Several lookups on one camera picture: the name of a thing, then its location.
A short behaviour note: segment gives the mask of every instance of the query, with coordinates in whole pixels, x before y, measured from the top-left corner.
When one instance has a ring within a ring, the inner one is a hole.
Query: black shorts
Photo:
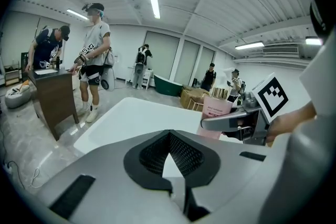
[[[99,86],[103,70],[104,66],[82,66],[79,70],[79,79],[80,81],[89,83],[89,85]]]

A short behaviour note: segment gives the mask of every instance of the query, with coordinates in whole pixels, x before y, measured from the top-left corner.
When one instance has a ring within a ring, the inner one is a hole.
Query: fluorescent light
[[[81,17],[81,18],[83,18],[83,19],[85,19],[85,20],[88,20],[87,17],[85,17],[85,16],[83,16],[83,15],[77,13],[77,12],[74,12],[74,11],[72,11],[72,10],[70,10],[70,9],[67,9],[67,12],[72,13],[72,14],[75,14],[75,15],[77,15],[78,17]]]
[[[307,37],[306,38],[307,45],[322,45],[322,40],[317,37]]]
[[[251,44],[246,44],[246,45],[240,45],[236,47],[236,50],[244,50],[244,49],[250,49],[250,48],[256,48],[256,47],[264,47],[264,43],[262,42],[255,42]]]
[[[160,19],[160,10],[158,0],[151,0],[155,19]]]

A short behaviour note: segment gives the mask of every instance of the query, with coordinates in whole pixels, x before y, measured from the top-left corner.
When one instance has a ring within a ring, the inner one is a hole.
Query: bottle
[[[56,57],[56,69],[59,70],[59,56]]]

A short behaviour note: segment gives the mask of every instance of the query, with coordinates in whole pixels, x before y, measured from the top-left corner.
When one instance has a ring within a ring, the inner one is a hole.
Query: white table
[[[127,67],[127,68],[129,70],[130,76],[128,77],[127,80],[125,80],[125,84],[127,84],[127,82],[133,82],[133,77],[134,77],[134,68],[135,67]],[[152,73],[153,73],[153,70],[146,69],[145,73],[143,74],[142,86],[145,86],[146,90],[148,89],[148,86],[150,84]]]
[[[201,112],[137,98],[125,98],[105,113],[74,144],[83,153],[138,135],[174,129],[196,134]],[[224,135],[220,140],[242,143]]]

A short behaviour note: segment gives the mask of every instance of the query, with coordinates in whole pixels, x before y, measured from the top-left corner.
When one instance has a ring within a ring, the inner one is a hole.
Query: floor
[[[181,108],[178,97],[161,95],[153,88],[149,88],[147,91],[145,89],[137,90],[126,86],[122,81],[116,81],[115,88],[113,92],[104,89],[99,91],[101,101],[98,118],[126,97]],[[37,118],[31,101],[19,108],[7,109],[4,103],[6,91],[6,88],[0,88],[3,111],[0,116],[2,132],[0,143],[3,145],[4,137],[7,151],[7,153],[4,151],[3,146],[0,147],[1,160],[5,157],[7,163],[14,161],[18,165],[18,169],[13,162],[10,164],[12,167],[11,179],[21,185],[18,178],[20,176],[25,189],[35,194],[45,182],[82,156],[82,153],[77,151],[73,145],[93,123],[85,123],[88,114],[80,117],[80,122],[77,125],[72,116],[65,119],[56,127],[56,131],[62,134],[59,141],[56,142],[42,121]],[[79,109],[82,106],[80,90],[75,89],[73,94],[76,108]]]

